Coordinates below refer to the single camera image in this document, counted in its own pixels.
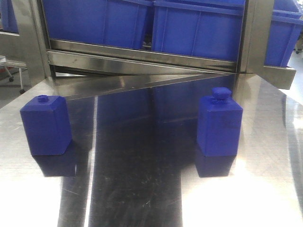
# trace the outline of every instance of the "metal bar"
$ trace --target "metal bar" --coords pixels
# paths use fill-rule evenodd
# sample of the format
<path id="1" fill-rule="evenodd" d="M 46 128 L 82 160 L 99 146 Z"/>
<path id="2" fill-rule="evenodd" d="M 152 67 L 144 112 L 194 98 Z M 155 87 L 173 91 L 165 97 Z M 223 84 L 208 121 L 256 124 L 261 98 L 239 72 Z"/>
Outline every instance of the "metal bar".
<path id="1" fill-rule="evenodd" d="M 7 56 L 17 61 L 24 60 L 19 34 L 0 32 L 0 44 L 0 55 Z"/>
<path id="2" fill-rule="evenodd" d="M 21 90 L 22 90 L 23 89 L 22 68 L 19 68 L 19 75 L 20 75 L 20 85 L 21 85 Z"/>
<path id="3" fill-rule="evenodd" d="M 76 68 L 103 73 L 127 74 L 127 75 L 163 75 L 163 74 L 201 74 L 221 73 L 211 70 L 199 70 L 183 68 L 165 64 L 147 63 L 142 61 L 124 60 L 96 55 L 48 51 L 51 65 Z"/>
<path id="4" fill-rule="evenodd" d="M 61 51 L 97 54 L 108 57 L 117 57 L 130 60 L 148 61 L 154 63 L 173 64 L 185 67 L 195 67 L 207 70 L 219 70 L 224 72 L 236 72 L 236 62 L 205 59 L 191 56 L 181 56 L 160 52 L 143 50 L 130 50 L 118 47 L 83 44 L 77 42 L 50 40 L 53 49 Z"/>
<path id="5" fill-rule="evenodd" d="M 251 16 L 246 24 L 246 30 L 249 35 L 245 38 L 244 34 L 244 49 L 246 49 L 243 54 L 243 61 L 245 62 L 247 56 L 247 72 L 257 73 L 263 72 L 264 61 L 267 52 L 267 42 L 269 37 L 270 25 L 272 12 L 274 7 L 274 0 L 250 0 L 250 8 L 248 12 L 252 13 L 254 8 L 254 15 L 251 24 Z"/>
<path id="6" fill-rule="evenodd" d="M 9 60 L 6 57 L 0 60 L 0 65 L 5 67 L 26 68 L 27 65 L 22 61 Z"/>
<path id="7" fill-rule="evenodd" d="M 12 0 L 31 85 L 51 76 L 39 0 Z"/>
<path id="8" fill-rule="evenodd" d="M 254 13 L 256 8 L 256 0 L 246 0 L 243 16 L 241 43 L 239 51 L 239 60 L 237 72 L 244 73 L 247 71 L 247 64 L 250 50 L 250 37 L 253 26 Z"/>

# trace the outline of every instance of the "stainless steel table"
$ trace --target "stainless steel table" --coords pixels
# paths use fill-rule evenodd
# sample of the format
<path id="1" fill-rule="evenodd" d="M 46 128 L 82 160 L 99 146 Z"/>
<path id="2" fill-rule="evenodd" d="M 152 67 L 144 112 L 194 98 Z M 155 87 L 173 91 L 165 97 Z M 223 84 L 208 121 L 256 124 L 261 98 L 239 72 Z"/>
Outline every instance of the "stainless steel table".
<path id="1" fill-rule="evenodd" d="M 46 79 L 2 108 L 0 226 L 303 226 L 303 107 L 257 75 L 209 76 Z M 244 108 L 237 157 L 196 145 L 215 86 Z M 64 155 L 30 155 L 19 110 L 40 94 L 68 100 Z"/>

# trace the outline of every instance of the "metal frame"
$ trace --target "metal frame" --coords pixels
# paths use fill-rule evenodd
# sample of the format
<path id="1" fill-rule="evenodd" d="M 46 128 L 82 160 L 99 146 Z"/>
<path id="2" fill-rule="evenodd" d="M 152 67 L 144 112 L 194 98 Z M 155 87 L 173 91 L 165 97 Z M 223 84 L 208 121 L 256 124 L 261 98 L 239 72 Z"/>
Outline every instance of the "metal frame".
<path id="1" fill-rule="evenodd" d="M 274 0 L 246 0 L 238 62 L 50 40 L 41 0 L 12 2 L 20 34 L 0 33 L 7 44 L 0 54 L 23 61 L 32 85 L 54 76 L 53 65 L 108 74 L 256 73 L 286 89 L 295 75 L 294 69 L 264 66 Z"/>

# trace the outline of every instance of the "scratch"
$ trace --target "scratch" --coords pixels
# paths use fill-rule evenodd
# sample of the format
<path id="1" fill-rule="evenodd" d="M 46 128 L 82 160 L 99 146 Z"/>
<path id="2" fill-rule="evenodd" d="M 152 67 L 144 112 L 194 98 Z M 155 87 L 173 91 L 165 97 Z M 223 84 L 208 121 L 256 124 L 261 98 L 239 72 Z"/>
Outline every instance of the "scratch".
<path id="1" fill-rule="evenodd" d="M 67 190 L 67 189 L 65 189 L 65 188 L 63 188 L 63 190 L 65 190 L 65 191 L 67 191 L 67 192 L 70 192 L 70 193 L 73 193 L 73 194 L 76 194 L 76 195 L 79 195 L 78 193 L 72 192 L 72 191 Z"/>

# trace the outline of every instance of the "bottle cap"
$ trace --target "bottle cap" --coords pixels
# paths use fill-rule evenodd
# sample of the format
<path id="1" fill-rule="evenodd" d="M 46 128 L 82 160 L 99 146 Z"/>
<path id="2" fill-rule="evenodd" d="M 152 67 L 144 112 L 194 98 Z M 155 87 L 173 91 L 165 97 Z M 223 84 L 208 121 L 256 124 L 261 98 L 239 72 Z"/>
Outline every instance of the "bottle cap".
<path id="1" fill-rule="evenodd" d="M 46 96 L 46 95 L 40 95 L 40 96 L 38 96 L 38 102 L 40 102 L 40 103 L 46 103 L 46 102 L 48 102 L 48 96 Z"/>
<path id="2" fill-rule="evenodd" d="M 216 99 L 227 99 L 232 94 L 232 91 L 230 91 L 227 87 L 214 87 L 212 92 L 213 97 Z"/>

